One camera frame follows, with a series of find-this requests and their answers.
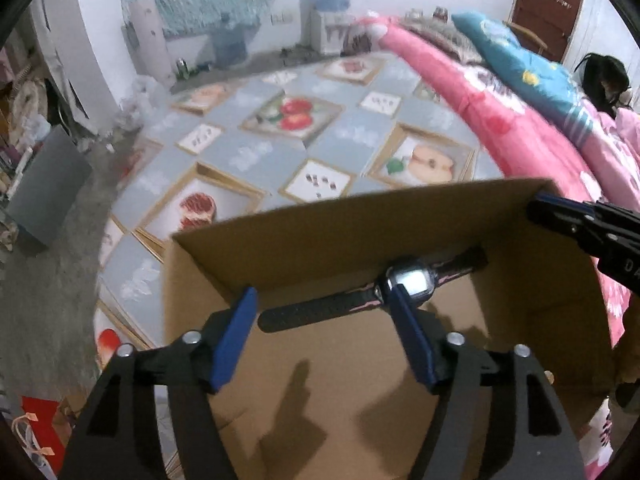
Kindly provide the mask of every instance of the watch screen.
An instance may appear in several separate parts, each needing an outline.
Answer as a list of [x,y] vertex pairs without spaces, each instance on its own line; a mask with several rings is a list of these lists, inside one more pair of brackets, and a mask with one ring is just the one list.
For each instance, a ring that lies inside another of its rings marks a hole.
[[421,270],[401,271],[395,278],[398,285],[404,285],[409,296],[416,296],[431,289],[431,283],[427,283],[427,277]]

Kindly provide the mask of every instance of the brown door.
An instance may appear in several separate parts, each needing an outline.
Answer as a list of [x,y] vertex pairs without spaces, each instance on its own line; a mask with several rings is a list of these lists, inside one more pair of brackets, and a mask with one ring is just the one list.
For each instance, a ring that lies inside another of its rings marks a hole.
[[[548,45],[542,56],[562,61],[571,40],[575,20],[582,0],[516,0],[513,23],[535,32]],[[538,46],[522,33],[516,32],[522,46],[538,51]]]

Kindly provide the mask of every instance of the silver bolt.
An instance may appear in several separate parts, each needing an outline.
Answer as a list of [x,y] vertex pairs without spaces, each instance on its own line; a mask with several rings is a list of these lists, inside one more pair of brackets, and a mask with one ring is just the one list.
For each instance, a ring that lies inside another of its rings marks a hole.
[[465,343],[465,337],[460,332],[449,332],[447,342],[455,346],[462,346]]
[[129,357],[131,354],[133,354],[133,351],[134,348],[132,344],[124,343],[124,345],[118,346],[116,354],[118,355],[118,357]]
[[520,357],[529,357],[531,355],[531,348],[527,345],[516,345],[514,346],[513,351]]
[[202,339],[202,335],[197,330],[189,330],[182,336],[182,341],[187,345],[195,345],[200,342],[200,339]]

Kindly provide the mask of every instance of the watch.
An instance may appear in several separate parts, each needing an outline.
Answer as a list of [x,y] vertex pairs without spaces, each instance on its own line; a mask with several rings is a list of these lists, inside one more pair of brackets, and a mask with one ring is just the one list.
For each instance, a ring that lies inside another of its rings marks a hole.
[[486,263],[486,255],[480,247],[429,266],[415,258],[402,260],[392,264],[374,282],[359,288],[265,310],[258,317],[258,328],[263,332],[280,332],[371,310],[383,306],[391,290],[398,285],[404,285],[412,305],[417,308],[431,299],[438,286],[479,270]]

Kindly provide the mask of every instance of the gray floor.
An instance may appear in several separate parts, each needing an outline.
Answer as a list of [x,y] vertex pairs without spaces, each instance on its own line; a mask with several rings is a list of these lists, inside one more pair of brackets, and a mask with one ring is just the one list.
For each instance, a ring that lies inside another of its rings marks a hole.
[[92,175],[58,239],[36,253],[32,242],[19,237],[6,263],[0,285],[0,370],[14,409],[17,395],[58,400],[95,383],[98,250],[133,140],[133,135],[118,143],[110,139],[115,154],[96,143],[87,154]]

